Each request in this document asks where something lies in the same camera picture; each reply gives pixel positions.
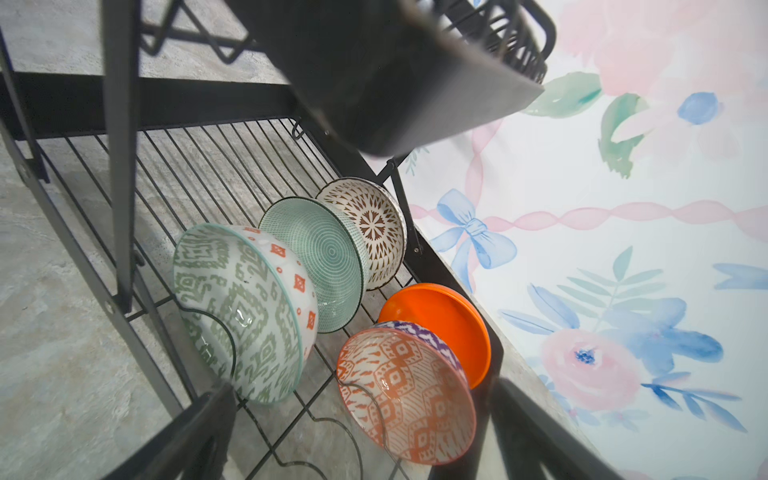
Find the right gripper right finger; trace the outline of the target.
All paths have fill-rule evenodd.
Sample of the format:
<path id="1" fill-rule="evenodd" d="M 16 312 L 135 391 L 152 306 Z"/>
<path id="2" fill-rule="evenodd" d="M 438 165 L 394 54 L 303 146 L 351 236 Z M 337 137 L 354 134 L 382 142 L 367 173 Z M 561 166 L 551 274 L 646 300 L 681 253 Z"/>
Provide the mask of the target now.
<path id="1" fill-rule="evenodd" d="M 621 477 L 508 379 L 494 379 L 490 414 L 510 479 Z"/>

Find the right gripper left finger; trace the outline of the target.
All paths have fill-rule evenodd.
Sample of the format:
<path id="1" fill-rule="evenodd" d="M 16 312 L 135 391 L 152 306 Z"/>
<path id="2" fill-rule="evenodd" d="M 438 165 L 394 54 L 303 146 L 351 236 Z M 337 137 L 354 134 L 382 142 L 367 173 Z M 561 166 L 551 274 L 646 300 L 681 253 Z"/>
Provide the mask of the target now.
<path id="1" fill-rule="evenodd" d="M 200 397 L 108 479 L 221 479 L 236 417 L 236 395 L 220 383 Z"/>

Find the red orange patterned bowl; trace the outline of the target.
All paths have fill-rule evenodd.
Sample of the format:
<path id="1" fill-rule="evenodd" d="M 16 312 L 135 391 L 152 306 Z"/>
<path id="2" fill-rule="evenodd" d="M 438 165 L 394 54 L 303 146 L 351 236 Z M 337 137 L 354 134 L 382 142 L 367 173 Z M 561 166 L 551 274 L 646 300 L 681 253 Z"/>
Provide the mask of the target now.
<path id="1" fill-rule="evenodd" d="M 415 323 L 378 323 L 351 336 L 337 358 L 341 400 L 389 454 L 445 465 L 471 447 L 477 417 L 467 375 L 450 347 Z"/>

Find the green white patterned bowl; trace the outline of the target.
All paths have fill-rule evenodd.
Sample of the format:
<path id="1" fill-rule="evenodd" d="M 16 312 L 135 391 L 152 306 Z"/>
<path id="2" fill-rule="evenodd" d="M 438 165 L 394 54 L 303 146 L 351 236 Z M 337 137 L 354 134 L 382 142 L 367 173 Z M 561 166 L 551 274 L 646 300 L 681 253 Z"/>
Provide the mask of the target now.
<path id="1" fill-rule="evenodd" d="M 204 363 L 259 404 L 298 387 L 319 331 L 315 287 L 304 262 L 268 232 L 199 224 L 173 255 L 173 292 Z"/>

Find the orange plastic bowl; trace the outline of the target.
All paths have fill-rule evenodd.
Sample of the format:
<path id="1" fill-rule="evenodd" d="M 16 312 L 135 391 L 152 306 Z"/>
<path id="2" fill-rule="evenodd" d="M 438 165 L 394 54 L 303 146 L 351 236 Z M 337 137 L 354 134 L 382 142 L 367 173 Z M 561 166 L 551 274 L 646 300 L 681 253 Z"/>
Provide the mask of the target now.
<path id="1" fill-rule="evenodd" d="M 492 359 L 490 336 L 478 310 L 460 293 L 434 283 L 418 283 L 395 293 L 378 323 L 405 321 L 431 331 L 457 356 L 471 389 L 486 377 Z"/>

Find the mint green ribbed bowl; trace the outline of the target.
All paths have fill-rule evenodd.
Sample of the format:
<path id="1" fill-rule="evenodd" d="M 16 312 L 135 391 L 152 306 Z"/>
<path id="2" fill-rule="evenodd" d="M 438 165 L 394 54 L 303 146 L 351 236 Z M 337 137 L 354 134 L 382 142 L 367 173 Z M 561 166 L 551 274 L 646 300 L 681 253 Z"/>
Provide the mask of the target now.
<path id="1" fill-rule="evenodd" d="M 293 196 L 271 205 L 259 227 L 286 243 L 304 263 L 318 299 L 319 331 L 346 327 L 370 275 L 367 247 L 348 216 L 328 202 Z"/>

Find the white patterned lattice bowl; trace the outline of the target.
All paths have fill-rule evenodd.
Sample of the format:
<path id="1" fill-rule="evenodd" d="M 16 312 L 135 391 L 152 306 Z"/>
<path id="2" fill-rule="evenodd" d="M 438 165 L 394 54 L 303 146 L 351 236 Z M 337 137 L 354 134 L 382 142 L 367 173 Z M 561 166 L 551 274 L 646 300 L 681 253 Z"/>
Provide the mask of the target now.
<path id="1" fill-rule="evenodd" d="M 367 289 L 392 280 L 405 258 L 407 226 L 394 197 L 382 186 L 358 177 L 326 184 L 316 198 L 344 212 L 360 231 L 367 248 Z"/>

